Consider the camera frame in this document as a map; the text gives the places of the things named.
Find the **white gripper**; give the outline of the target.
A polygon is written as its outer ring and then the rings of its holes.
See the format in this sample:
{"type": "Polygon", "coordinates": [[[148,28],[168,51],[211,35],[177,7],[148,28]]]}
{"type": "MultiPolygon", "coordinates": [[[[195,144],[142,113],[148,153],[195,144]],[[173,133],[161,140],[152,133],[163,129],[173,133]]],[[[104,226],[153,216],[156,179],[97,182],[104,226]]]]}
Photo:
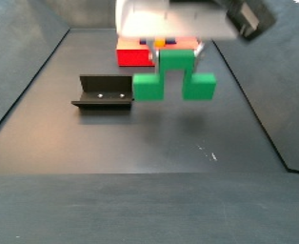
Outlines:
{"type": "MultiPolygon", "coordinates": [[[[120,37],[199,37],[228,40],[237,36],[227,11],[212,0],[116,0],[116,29],[120,37]]],[[[193,50],[195,68],[204,53],[204,42],[193,50]]],[[[160,50],[149,50],[149,60],[159,66],[160,50]]]]}

